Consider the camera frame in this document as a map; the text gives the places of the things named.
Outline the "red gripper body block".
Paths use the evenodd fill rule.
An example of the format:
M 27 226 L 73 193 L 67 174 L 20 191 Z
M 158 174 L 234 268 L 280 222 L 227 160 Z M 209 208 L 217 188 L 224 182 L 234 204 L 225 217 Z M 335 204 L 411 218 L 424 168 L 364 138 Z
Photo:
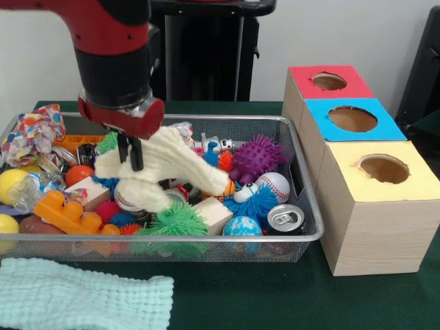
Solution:
M 165 105 L 162 100 L 151 96 L 134 108 L 105 109 L 80 96 L 78 110 L 83 118 L 94 124 L 147 140 L 160 128 Z

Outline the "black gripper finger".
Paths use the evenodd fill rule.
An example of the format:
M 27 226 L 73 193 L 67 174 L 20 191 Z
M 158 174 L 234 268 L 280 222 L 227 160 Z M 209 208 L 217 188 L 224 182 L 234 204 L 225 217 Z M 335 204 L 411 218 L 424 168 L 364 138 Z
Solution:
M 118 151 L 120 156 L 120 163 L 123 163 L 127 160 L 127 155 L 128 155 L 129 142 L 127 140 L 127 136 L 124 133 L 118 133 L 117 143 L 118 143 Z
M 130 137 L 129 142 L 131 145 L 131 167 L 135 172 L 141 171 L 144 168 L 141 141 L 137 137 Z

